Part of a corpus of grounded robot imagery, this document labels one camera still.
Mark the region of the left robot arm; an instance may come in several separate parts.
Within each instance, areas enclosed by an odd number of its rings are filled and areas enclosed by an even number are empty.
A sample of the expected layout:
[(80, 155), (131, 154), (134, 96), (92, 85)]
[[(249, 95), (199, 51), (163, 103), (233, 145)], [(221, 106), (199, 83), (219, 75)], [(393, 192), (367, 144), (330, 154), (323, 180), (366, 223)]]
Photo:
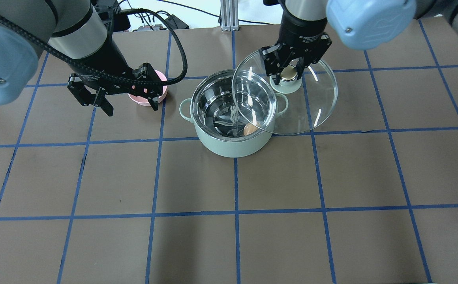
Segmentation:
[(47, 51), (73, 70), (67, 89), (81, 106), (112, 116), (107, 96), (127, 93), (158, 110), (163, 81), (149, 63), (128, 65), (113, 40), (126, 13), (116, 1), (108, 9), (103, 20), (94, 0), (0, 0), (0, 106), (18, 99)]

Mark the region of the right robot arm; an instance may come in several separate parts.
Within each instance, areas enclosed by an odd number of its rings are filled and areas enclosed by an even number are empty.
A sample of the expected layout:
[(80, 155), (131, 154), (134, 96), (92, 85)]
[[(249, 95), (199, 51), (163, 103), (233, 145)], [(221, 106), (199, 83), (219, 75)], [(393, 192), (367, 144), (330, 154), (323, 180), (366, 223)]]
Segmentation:
[(278, 84), (293, 60), (298, 77), (317, 63), (331, 45), (329, 24), (342, 43), (371, 50), (401, 34), (413, 19), (442, 15), (458, 34), (458, 0), (265, 0), (281, 5), (278, 40), (259, 50), (266, 74)]

